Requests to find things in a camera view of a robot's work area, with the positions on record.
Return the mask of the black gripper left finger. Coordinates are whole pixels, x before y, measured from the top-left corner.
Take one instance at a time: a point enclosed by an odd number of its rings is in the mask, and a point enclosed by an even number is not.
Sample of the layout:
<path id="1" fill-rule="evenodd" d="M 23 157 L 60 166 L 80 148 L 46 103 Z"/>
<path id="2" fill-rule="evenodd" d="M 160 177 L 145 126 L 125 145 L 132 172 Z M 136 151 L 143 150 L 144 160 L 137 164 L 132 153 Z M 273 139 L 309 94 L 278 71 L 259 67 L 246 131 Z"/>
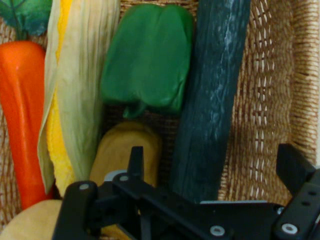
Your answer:
<path id="1" fill-rule="evenodd" d="M 97 186 L 93 181 L 71 184 L 65 193 L 53 231 L 55 240 L 96 240 L 101 229 L 118 225 L 135 240 L 151 238 L 151 215 L 138 209 L 144 174 L 143 147 L 131 149 L 127 171 Z"/>

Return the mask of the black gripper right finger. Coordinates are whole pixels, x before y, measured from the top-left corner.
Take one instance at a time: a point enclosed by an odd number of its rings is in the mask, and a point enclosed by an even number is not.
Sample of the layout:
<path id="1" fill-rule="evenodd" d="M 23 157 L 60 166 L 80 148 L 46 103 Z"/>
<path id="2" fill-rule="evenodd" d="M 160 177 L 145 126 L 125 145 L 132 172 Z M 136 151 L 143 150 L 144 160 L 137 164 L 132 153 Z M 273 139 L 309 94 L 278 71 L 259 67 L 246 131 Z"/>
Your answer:
<path id="1" fill-rule="evenodd" d="M 273 224 L 274 240 L 320 238 L 320 170 L 293 145 L 281 143 L 276 174 L 292 195 Z"/>

